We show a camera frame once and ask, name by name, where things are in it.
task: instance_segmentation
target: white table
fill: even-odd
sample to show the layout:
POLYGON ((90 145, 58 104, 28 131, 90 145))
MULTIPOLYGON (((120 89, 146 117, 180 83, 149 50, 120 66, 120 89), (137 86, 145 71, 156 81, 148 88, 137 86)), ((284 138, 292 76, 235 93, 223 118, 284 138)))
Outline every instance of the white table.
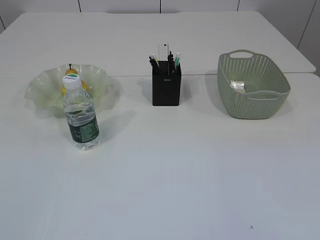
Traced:
POLYGON ((286 76, 267 120, 228 116, 215 75, 184 76, 179 107, 151 105, 150 77, 113 78, 85 152, 24 76, 1 78, 1 239, 319 239, 320 80, 286 76))
POLYGON ((0 35, 0 76, 32 79, 67 63, 92 64, 109 76, 149 76, 158 44, 181 52, 184 75, 217 72, 223 53, 266 54, 284 73, 315 67, 254 11, 176 14, 25 13, 0 35))

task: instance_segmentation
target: white bottle cap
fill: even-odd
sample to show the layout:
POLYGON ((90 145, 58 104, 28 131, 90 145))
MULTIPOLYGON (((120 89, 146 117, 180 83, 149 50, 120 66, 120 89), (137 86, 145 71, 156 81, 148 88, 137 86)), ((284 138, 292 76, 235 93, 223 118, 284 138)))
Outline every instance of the white bottle cap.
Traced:
POLYGON ((64 87, 67 90, 73 90, 81 87, 81 80, 78 74, 68 74, 62 78, 64 87))

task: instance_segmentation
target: marker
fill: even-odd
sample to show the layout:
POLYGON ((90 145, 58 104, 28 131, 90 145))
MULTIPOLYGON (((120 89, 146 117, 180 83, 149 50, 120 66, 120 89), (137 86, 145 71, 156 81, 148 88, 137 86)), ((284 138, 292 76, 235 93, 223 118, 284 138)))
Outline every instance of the marker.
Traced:
POLYGON ((170 54, 168 55, 168 75, 174 75, 175 74, 175 62, 174 62, 174 56, 170 51, 170 54))
POLYGON ((177 53, 175 54, 174 68, 175 68, 176 71, 177 71, 177 68, 178 68, 178 66, 179 66, 179 64, 180 64, 180 55, 181 55, 180 52, 177 52, 177 53))
POLYGON ((152 68, 154 69, 154 71, 155 71, 157 74, 161 75, 162 72, 161 72, 161 69, 160 69, 157 61, 156 61, 154 58, 152 58, 152 56, 149 56, 149 59, 150 59, 149 62, 150 62, 150 64, 151 64, 152 68))

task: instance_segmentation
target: item in basket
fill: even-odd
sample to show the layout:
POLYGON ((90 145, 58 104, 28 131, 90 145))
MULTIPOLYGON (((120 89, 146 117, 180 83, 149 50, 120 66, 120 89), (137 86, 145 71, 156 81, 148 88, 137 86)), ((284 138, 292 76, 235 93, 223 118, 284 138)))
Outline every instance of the item in basket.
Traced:
POLYGON ((232 81, 230 80, 230 86, 238 93, 246 93, 245 83, 243 81, 232 81))

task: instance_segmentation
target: basket handle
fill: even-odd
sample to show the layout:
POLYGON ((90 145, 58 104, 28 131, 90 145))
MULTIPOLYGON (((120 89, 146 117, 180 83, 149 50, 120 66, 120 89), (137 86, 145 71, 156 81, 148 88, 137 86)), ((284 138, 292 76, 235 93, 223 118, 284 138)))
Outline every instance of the basket handle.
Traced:
POLYGON ((258 92, 247 93, 246 95, 248 96, 248 98, 250 100, 255 100, 255 101, 258 101, 258 100, 263 100, 263 101, 270 100, 271 101, 271 100, 276 100, 276 99, 282 97, 283 95, 285 95, 285 93, 279 93, 279 92, 275 92, 275 91, 258 91, 258 92), (254 96, 259 95, 259 94, 273 95, 274 98, 260 99, 260 98, 255 98, 254 97, 254 96))
POLYGON ((227 55, 229 56, 229 58, 234 59, 235 57, 232 57, 232 54, 236 54, 236 53, 247 53, 247 54, 251 54, 252 56, 250 57, 236 57, 236 58, 242 58, 242 59, 251 59, 254 57, 254 55, 256 55, 255 52, 250 51, 250 50, 245 50, 245 49, 239 49, 239 50, 235 50, 235 51, 231 51, 229 53, 227 53, 227 55))

